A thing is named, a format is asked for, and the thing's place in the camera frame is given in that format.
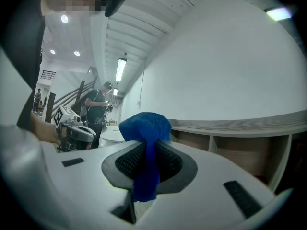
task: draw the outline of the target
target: white curved wall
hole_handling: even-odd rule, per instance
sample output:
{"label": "white curved wall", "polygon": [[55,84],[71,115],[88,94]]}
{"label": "white curved wall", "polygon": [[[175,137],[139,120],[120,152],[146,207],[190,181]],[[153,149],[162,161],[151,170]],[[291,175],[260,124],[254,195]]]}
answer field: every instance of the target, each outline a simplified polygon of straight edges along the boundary
{"label": "white curved wall", "polygon": [[293,38],[241,0],[204,0],[147,59],[124,98],[124,120],[141,111],[167,118],[231,120],[307,109],[307,68]]}

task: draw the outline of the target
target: man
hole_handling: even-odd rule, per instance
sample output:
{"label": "man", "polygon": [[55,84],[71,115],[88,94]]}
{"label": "man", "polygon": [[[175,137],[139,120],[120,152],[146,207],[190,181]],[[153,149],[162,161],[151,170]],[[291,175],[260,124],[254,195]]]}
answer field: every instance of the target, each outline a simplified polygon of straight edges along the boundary
{"label": "man", "polygon": [[17,125],[30,130],[40,141],[60,144],[55,127],[42,122],[31,112],[34,90],[41,62],[41,45],[45,16],[51,12],[100,12],[108,17],[115,13],[124,0],[22,0],[4,26],[0,44],[8,59],[32,89]]}
{"label": "man", "polygon": [[87,106],[87,122],[88,127],[95,131],[97,135],[96,141],[92,144],[92,148],[97,148],[99,145],[99,138],[102,131],[102,121],[106,110],[107,102],[105,102],[106,93],[111,92],[113,86],[111,82],[105,82],[102,89],[92,90],[85,100]]}
{"label": "man", "polygon": [[37,113],[37,110],[38,110],[38,105],[39,105],[39,102],[40,102],[40,98],[41,98],[41,94],[40,94],[40,89],[37,90],[37,93],[35,94],[35,97],[34,97],[34,103],[33,103],[33,111],[34,113]]}

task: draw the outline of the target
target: wooden shelf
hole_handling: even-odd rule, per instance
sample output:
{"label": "wooden shelf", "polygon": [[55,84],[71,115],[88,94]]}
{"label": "wooden shelf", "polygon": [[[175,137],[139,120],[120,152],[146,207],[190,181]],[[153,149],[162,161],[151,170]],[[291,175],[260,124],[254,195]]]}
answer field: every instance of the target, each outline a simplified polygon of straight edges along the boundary
{"label": "wooden shelf", "polygon": [[181,143],[200,150],[209,150],[210,136],[198,135],[182,131],[171,131],[171,141]]}
{"label": "wooden shelf", "polygon": [[223,156],[261,179],[274,192],[284,173],[292,135],[227,137],[187,132],[175,128],[171,141]]}
{"label": "wooden shelf", "polygon": [[273,137],[289,134],[296,134],[307,131],[307,125],[295,125],[291,127],[272,128],[272,129],[247,129],[247,130],[210,130],[199,128],[187,128],[173,126],[172,130],[183,131],[199,135],[221,136],[221,137]]}

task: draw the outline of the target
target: blue towel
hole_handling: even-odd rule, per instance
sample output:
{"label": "blue towel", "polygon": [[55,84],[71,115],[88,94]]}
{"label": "blue towel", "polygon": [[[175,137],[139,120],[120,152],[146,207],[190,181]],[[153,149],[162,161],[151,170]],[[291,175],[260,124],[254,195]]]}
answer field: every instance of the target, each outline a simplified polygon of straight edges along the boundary
{"label": "blue towel", "polygon": [[155,163],[155,141],[169,140],[171,129],[172,126],[164,116],[149,112],[136,114],[119,124],[119,130],[125,141],[146,140],[145,165],[134,180],[134,202],[146,202],[156,198],[160,173]]}

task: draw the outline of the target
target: fluorescent light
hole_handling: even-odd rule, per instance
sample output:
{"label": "fluorescent light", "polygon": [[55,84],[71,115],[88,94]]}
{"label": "fluorescent light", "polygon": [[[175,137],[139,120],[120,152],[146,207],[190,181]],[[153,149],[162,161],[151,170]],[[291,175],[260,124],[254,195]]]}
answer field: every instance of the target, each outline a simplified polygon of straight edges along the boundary
{"label": "fluorescent light", "polygon": [[62,15],[61,20],[64,24],[68,22],[68,17],[66,15]]}
{"label": "fluorescent light", "polygon": [[275,21],[291,18],[291,13],[286,8],[278,8],[267,11],[267,15]]}
{"label": "fluorescent light", "polygon": [[115,80],[117,82],[120,82],[120,80],[121,80],[121,77],[124,73],[124,68],[125,68],[126,63],[127,63],[126,59],[124,59],[124,58],[118,59],[117,70],[116,70],[116,78],[115,78]]}

